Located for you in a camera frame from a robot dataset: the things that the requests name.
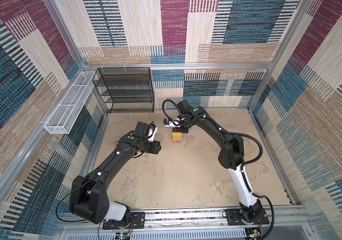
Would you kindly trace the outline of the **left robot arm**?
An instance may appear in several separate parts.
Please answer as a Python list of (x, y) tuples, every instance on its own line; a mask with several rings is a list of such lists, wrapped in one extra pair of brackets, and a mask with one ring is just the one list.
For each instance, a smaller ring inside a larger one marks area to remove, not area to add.
[(110, 202), (107, 190), (130, 159), (160, 152), (161, 142), (154, 140), (156, 132), (154, 123), (138, 122), (133, 131), (119, 139), (112, 153), (98, 167), (84, 177), (77, 176), (72, 182), (69, 212), (94, 224), (113, 221), (120, 228), (127, 227), (131, 223), (131, 208)]

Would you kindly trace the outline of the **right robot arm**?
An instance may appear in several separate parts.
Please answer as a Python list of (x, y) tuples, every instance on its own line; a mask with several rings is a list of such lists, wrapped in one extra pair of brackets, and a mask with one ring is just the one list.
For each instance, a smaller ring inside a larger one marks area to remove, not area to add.
[(263, 214), (263, 206), (259, 197), (253, 191), (247, 176), (244, 161), (244, 141), (249, 138), (256, 142), (259, 147), (259, 154), (256, 158), (249, 161), (253, 163), (259, 160), (263, 154), (261, 143), (252, 136), (231, 133), (220, 126), (201, 106), (192, 107), (187, 100), (179, 102), (177, 105), (181, 117), (181, 124), (184, 128), (198, 126), (212, 137), (220, 147), (218, 156), (219, 163), (229, 171), (236, 189), (238, 191), (241, 217), (246, 224), (256, 222)]

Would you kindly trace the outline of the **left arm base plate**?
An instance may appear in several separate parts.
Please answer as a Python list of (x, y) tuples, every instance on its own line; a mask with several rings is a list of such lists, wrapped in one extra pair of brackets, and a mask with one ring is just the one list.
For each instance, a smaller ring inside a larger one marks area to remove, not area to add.
[(145, 227), (146, 213), (145, 212), (131, 212), (130, 216), (124, 216), (121, 221), (108, 220), (103, 222), (103, 230), (128, 230), (134, 228), (143, 229)]

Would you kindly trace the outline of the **white mesh wall basket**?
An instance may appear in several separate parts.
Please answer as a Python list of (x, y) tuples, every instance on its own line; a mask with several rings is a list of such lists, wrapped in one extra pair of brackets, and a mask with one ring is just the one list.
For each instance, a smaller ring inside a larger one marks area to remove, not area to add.
[(81, 72), (75, 75), (75, 80), (46, 121), (44, 128), (49, 134), (65, 135), (70, 133), (94, 87), (95, 76), (95, 72)]

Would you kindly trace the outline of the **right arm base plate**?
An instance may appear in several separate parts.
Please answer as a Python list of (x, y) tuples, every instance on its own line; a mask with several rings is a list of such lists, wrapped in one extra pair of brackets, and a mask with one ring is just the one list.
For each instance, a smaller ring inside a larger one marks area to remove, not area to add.
[(264, 209), (257, 213), (251, 213), (242, 209), (227, 209), (224, 211), (227, 223), (229, 226), (244, 226), (244, 225), (268, 225), (270, 224), (267, 213)]

